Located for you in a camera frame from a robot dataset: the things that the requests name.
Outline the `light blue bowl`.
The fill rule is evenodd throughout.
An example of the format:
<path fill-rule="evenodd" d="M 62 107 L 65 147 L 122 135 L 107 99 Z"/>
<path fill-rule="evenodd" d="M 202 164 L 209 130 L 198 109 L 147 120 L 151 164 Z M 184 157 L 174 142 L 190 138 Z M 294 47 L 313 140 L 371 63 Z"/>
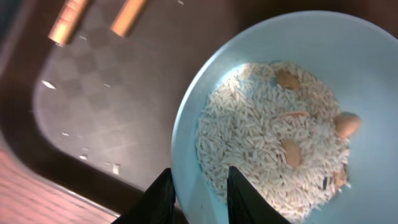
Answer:
<path fill-rule="evenodd" d="M 397 39 L 347 14 L 300 11 L 260 22 L 228 41 L 198 71 L 183 97 L 172 135 L 172 177 L 189 223 L 227 223 L 195 152 L 200 110 L 218 80 L 249 62 L 287 60 L 333 91 L 341 108 L 361 118 L 351 138 L 343 189 L 309 223 L 397 222 Z"/>

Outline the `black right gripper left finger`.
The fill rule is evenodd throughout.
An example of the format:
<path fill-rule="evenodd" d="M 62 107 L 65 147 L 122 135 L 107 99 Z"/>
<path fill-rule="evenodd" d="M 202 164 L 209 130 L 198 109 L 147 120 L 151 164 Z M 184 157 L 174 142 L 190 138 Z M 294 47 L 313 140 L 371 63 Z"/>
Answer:
<path fill-rule="evenodd" d="M 173 224 L 175 188 L 170 168 L 166 168 L 144 192 L 140 201 L 112 224 Z"/>

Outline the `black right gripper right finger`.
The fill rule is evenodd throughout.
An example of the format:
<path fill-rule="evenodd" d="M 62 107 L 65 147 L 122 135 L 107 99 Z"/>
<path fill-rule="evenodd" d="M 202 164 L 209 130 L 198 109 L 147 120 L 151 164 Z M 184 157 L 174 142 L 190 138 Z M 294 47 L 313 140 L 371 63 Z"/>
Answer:
<path fill-rule="evenodd" d="M 229 224 L 290 224 L 235 166 L 228 170 L 227 205 Z"/>

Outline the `leftover rice with nuts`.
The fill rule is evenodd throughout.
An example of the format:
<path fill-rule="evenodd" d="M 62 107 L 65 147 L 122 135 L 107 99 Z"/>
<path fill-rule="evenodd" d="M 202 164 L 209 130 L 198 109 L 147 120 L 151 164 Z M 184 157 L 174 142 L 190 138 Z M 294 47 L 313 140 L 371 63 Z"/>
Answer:
<path fill-rule="evenodd" d="M 304 68 L 248 63 L 208 95 L 195 147 L 220 202 L 235 166 L 289 222 L 302 223 L 348 184 L 349 138 L 360 125 Z"/>

